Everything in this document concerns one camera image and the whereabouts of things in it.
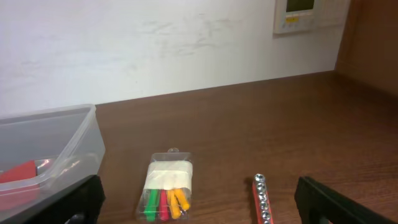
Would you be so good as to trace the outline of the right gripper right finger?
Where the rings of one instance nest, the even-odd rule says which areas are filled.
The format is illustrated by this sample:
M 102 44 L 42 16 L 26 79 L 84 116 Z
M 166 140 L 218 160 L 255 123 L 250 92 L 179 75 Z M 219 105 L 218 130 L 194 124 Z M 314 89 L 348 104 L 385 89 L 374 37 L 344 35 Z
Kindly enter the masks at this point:
M 397 224 L 308 176 L 294 198 L 302 224 Z

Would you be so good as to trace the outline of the orange scraper wooden handle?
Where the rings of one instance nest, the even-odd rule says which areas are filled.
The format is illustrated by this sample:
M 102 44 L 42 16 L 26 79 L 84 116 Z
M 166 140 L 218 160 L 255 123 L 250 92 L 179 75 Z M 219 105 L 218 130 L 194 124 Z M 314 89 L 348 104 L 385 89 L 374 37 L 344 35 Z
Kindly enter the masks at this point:
M 1 174 L 1 211 L 19 208 L 37 200 L 38 184 L 10 186 L 11 182 L 27 180 L 37 176 L 35 161 L 27 161 Z

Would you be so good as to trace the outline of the clear plastic container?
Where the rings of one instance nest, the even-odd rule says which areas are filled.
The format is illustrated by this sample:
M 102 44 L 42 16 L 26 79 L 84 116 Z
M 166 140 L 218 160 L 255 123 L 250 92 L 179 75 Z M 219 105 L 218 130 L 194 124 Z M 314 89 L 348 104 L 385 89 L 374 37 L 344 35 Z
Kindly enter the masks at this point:
M 5 220 L 99 171 L 105 146 L 94 105 L 35 111 L 1 118 L 1 174 L 35 161 L 37 176 L 10 186 L 38 184 L 37 200 L 1 211 Z

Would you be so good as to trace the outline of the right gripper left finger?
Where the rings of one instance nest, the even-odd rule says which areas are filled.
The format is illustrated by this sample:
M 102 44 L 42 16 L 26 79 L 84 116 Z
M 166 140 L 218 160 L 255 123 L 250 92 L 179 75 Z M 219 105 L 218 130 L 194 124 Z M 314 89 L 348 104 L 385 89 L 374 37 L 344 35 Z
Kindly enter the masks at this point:
M 1 224 L 96 224 L 106 197 L 98 175 L 89 175 Z

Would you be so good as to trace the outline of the clear pack coloured wall plugs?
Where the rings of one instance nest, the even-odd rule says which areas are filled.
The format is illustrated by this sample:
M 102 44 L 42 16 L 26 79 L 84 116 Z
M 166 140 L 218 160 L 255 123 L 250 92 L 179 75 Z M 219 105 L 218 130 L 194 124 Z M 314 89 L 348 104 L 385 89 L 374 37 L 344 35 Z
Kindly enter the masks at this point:
M 170 148 L 151 155 L 136 218 L 142 223 L 185 223 L 192 209 L 192 153 Z

